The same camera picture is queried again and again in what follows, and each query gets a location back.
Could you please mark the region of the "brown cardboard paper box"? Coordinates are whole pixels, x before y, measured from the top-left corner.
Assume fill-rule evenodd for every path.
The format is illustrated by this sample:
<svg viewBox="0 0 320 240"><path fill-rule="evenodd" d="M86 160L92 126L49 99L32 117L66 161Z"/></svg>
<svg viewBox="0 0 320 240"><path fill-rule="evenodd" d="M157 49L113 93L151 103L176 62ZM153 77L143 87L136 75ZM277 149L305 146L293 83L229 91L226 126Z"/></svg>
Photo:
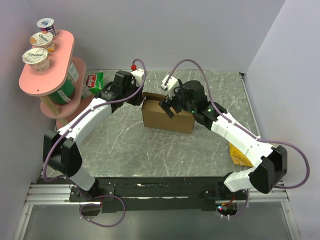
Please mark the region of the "brown cardboard paper box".
<svg viewBox="0 0 320 240"><path fill-rule="evenodd" d="M191 134L195 125L195 119L191 113L182 111L174 113L170 118L159 106L159 102L165 99L165 95L143 92L144 97L141 107L143 124L145 127Z"/></svg>

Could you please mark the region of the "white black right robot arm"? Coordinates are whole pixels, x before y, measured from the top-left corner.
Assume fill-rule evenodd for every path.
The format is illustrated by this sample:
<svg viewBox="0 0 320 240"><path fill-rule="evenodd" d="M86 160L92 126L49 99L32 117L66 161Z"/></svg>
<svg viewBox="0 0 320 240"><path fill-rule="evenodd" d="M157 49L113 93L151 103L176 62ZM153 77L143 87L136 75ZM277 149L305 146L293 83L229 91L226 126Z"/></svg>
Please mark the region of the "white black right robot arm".
<svg viewBox="0 0 320 240"><path fill-rule="evenodd" d="M224 177L223 184L218 187L223 199L228 200L237 191L247 189L268 194L286 175L287 150L281 145L260 142L255 135L250 136L225 108L208 100L199 81L182 83L171 77L169 81L162 81L161 88L167 91L167 96L159 105L170 118L181 111L191 113L199 124L223 137L251 162L251 168Z"/></svg>

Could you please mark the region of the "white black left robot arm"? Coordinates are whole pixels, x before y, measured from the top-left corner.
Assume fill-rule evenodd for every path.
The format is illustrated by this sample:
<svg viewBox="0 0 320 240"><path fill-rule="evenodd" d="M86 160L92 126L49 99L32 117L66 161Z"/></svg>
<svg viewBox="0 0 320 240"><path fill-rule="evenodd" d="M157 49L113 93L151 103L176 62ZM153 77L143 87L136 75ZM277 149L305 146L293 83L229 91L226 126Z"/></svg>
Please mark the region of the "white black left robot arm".
<svg viewBox="0 0 320 240"><path fill-rule="evenodd" d="M43 171L51 167L60 172L61 177L67 178L80 189L87 201L94 201L101 192L99 181L83 167L79 146L102 120L124 103L132 106L142 103L145 79L146 71L143 69L117 71L113 81L107 83L70 123L58 131L47 131L43 140Z"/></svg>

